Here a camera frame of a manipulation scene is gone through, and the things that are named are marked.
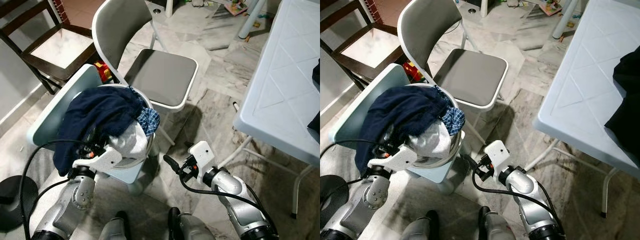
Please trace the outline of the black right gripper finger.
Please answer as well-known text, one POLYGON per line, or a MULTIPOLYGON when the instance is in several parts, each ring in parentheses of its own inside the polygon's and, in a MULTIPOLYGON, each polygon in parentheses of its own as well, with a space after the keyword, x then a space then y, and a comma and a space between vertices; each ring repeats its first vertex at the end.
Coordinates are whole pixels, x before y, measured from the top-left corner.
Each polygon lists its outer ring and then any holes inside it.
POLYGON ((183 172, 182 167, 179 165, 174 158, 170 157, 167 154, 163 155, 163 160, 171 167, 175 174, 181 174, 183 172))
POLYGON ((468 163, 468 165, 469 165, 471 171, 473 171, 473 173, 476 173, 476 174, 479 173, 480 165, 470 155, 462 154, 462 159, 466 160, 466 162, 468 163))

